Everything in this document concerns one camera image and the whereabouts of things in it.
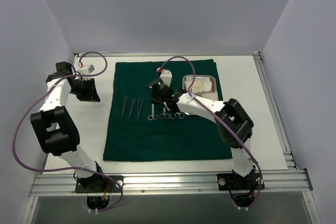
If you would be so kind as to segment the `steel surgical scissors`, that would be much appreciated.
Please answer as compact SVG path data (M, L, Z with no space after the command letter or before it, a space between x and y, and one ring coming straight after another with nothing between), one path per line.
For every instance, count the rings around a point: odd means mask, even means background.
M148 115L149 121L156 121L159 119L159 116L155 114L155 104L151 103L151 113Z

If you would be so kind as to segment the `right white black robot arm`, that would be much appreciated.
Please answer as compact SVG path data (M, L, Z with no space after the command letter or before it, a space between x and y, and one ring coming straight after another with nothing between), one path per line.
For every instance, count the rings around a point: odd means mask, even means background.
M221 140L231 149L235 186L244 189L251 184L250 172L256 164L250 148L254 123L237 100L216 101L183 89L173 90L161 78L152 81L149 88L151 99L169 111L196 115L214 122Z

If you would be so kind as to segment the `stainless steel instrument tray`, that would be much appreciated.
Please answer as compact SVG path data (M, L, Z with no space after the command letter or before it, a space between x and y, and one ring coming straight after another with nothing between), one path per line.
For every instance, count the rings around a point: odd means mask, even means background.
M190 92L202 98L219 100L216 79L210 75L196 75Z

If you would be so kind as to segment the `curved tip steel tweezers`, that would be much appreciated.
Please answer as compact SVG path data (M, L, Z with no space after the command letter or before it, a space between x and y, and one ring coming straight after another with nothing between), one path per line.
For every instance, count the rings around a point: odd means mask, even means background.
M135 106L135 102L136 102L136 99L132 99L128 119L130 119L131 116L132 116L132 112L133 112L133 109L134 109L134 106Z

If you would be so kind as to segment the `steel forceps clamp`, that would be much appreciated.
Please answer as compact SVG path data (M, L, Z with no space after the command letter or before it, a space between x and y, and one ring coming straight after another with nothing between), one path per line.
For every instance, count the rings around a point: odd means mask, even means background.
M184 113L181 113L181 112L176 112L176 113L171 113L169 118L170 119L183 119L185 117L185 114Z

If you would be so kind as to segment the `dark green surgical cloth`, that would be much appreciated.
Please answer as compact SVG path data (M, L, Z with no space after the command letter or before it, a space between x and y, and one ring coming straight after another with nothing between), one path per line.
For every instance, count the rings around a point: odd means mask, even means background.
M118 62L113 78L104 161L151 162L230 159L229 146L220 138L217 126L204 118L186 115L183 119L149 121L149 84L156 79L162 62ZM123 97L127 104L121 118ZM143 99L137 120L138 98ZM128 119L132 99L136 99ZM155 114L163 108L155 105Z

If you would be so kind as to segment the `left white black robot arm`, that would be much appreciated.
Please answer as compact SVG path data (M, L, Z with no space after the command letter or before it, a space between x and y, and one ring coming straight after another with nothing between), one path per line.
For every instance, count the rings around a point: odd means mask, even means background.
M56 64L56 72L46 80L50 94L39 111L30 116L30 122L43 152L63 159L71 167L78 167L75 170L77 181L100 192L105 188L106 179L101 175L99 164L81 148L79 131L66 109L70 94L82 102L100 102L100 98L93 78L77 79L71 74L70 63Z

